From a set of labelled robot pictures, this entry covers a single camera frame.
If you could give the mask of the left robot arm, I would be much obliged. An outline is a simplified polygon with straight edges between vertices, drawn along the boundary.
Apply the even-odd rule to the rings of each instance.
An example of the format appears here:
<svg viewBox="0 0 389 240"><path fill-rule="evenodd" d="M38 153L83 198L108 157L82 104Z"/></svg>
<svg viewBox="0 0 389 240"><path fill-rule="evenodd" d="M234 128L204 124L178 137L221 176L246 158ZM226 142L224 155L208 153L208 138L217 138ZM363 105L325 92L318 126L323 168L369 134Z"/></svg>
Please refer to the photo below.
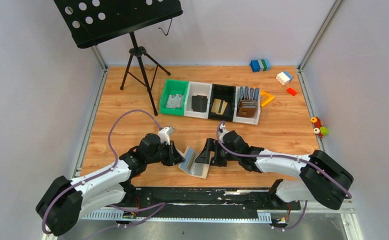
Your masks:
<svg viewBox="0 0 389 240"><path fill-rule="evenodd" d="M157 134L146 134L138 145L100 170L72 179L63 175L57 177L35 211L47 234L59 237L88 213L109 205L130 203L135 191L131 180L144 172L149 164L162 163L172 167L183 161L183 154L172 140L162 141Z"/></svg>

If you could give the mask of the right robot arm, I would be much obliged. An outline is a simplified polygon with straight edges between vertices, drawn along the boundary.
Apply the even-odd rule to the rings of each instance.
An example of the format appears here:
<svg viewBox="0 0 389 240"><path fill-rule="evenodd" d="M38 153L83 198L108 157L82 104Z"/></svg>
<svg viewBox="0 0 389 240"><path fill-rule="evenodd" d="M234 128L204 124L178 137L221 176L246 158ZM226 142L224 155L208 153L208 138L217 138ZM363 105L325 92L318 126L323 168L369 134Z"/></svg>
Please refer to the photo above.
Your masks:
<svg viewBox="0 0 389 240"><path fill-rule="evenodd" d="M204 153L214 153L209 163L225 167L236 161L249 172L278 173L294 180L278 179L270 194L280 201L315 200L331 210L339 210L344 200L351 199L349 189L354 177L326 152L316 149L311 154L294 155L250 146L236 131L219 130L217 138L208 138Z"/></svg>

